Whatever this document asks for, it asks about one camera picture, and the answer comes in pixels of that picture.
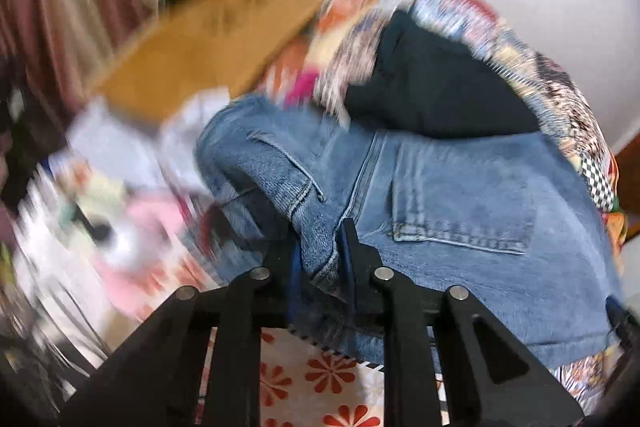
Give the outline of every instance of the blue jeans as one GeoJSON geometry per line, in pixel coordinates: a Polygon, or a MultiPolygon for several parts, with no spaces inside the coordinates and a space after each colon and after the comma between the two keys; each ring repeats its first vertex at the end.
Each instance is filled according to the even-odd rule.
{"type": "MultiPolygon", "coordinates": [[[[610,242],[584,182],[542,133],[345,130],[250,95],[213,118],[195,154],[236,237],[279,239],[293,225],[303,269],[327,293],[303,303],[294,326],[329,347],[383,363],[382,339],[346,318],[335,246],[345,217],[415,283],[468,287],[548,367],[607,346],[605,299],[620,294],[610,242]]],[[[259,257],[248,251],[247,263],[259,257]]],[[[238,260],[220,266],[237,275],[238,260]]]]}

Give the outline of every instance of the black garment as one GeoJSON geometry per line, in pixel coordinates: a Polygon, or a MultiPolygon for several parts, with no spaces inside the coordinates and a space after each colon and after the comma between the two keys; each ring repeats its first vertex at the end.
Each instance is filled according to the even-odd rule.
{"type": "Polygon", "coordinates": [[[382,32],[370,81],[349,86],[354,120],[432,138],[473,138],[538,131],[513,89],[464,44],[394,13],[382,32]]]}

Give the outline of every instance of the black and white checkered patch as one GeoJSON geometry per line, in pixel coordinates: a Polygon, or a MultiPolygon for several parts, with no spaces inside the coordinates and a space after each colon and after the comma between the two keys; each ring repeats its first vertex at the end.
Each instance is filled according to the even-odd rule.
{"type": "Polygon", "coordinates": [[[580,173],[587,182],[587,187],[597,208],[610,212],[616,195],[611,183],[596,162],[586,154],[580,156],[580,173]]]}

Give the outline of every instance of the silver bolt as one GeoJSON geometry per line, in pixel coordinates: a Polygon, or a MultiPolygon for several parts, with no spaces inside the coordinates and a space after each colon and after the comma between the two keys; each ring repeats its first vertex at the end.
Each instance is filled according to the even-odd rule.
{"type": "Polygon", "coordinates": [[[257,266],[249,272],[249,277],[256,281],[264,281],[265,279],[268,279],[270,275],[271,272],[264,266],[257,266]]]}
{"type": "Polygon", "coordinates": [[[196,290],[193,286],[180,286],[178,291],[175,293],[175,296],[181,301],[193,299],[194,295],[196,295],[196,290]]]}
{"type": "Polygon", "coordinates": [[[375,272],[373,272],[373,275],[375,275],[377,279],[380,279],[381,281],[388,281],[389,279],[391,279],[391,277],[394,276],[394,271],[390,268],[387,268],[386,266],[381,266],[380,268],[376,268],[375,272]]]}
{"type": "Polygon", "coordinates": [[[449,288],[449,294],[459,301],[465,300],[469,296],[469,290],[467,290],[464,286],[452,286],[449,288]]]}

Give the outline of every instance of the yellow object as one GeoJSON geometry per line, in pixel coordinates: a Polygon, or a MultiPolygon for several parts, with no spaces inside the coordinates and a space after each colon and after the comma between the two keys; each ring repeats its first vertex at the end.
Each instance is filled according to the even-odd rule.
{"type": "Polygon", "coordinates": [[[113,107],[160,123],[196,92],[248,92],[321,0],[187,0],[161,16],[97,89],[113,107]]]}

